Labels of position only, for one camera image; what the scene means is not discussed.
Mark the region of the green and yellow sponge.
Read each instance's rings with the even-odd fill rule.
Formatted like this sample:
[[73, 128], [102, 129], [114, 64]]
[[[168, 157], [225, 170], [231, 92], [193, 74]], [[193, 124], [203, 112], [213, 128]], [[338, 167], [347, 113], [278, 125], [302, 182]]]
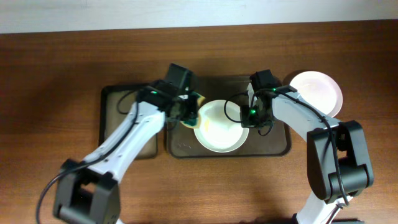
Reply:
[[201, 116], [199, 115], [199, 109], [201, 108], [204, 100], [206, 99], [204, 96], [202, 96], [201, 94], [193, 91], [192, 93], [190, 93], [188, 95], [188, 98], [195, 98], [196, 99], [196, 116], [195, 117], [191, 117], [190, 119], [184, 120], [184, 121], [180, 121], [180, 123], [182, 125], [184, 125], [187, 128], [190, 129], [195, 129], [195, 128], [199, 128], [200, 126], [200, 122], [201, 122]]

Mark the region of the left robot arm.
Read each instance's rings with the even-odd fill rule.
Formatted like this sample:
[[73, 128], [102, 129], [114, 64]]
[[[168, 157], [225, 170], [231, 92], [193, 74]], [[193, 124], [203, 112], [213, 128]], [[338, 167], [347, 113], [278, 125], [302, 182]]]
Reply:
[[57, 176], [53, 215], [65, 223], [121, 223], [119, 185], [144, 145], [165, 123], [197, 117], [195, 75], [170, 64], [163, 80], [135, 92], [112, 134], [81, 162], [67, 160]]

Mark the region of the pale green plate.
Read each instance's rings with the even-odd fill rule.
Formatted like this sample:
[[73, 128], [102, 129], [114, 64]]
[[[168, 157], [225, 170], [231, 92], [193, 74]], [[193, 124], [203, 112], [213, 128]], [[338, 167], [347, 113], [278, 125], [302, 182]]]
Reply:
[[249, 135], [249, 129], [240, 123], [232, 122], [224, 113], [234, 120], [240, 116], [240, 107], [226, 100], [213, 100], [205, 103], [198, 111], [199, 127], [194, 128], [198, 142], [213, 152], [227, 153], [241, 147]]

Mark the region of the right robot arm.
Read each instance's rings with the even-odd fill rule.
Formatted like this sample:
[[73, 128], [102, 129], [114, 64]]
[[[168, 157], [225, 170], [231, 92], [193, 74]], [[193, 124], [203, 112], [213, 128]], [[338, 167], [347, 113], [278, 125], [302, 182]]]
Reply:
[[374, 172], [362, 126], [322, 113], [270, 70], [249, 77], [248, 104], [241, 107], [244, 128], [261, 130], [278, 120], [307, 143], [307, 178], [311, 188], [292, 223], [332, 223], [350, 200], [374, 183]]

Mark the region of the pale pink plate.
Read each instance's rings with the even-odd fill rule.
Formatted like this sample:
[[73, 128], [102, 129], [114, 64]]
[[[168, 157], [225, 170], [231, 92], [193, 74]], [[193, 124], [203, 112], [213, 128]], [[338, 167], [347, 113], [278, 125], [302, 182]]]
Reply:
[[330, 117], [335, 117], [343, 106], [343, 94], [337, 82], [322, 72], [299, 73], [290, 81], [290, 86], [306, 102]]

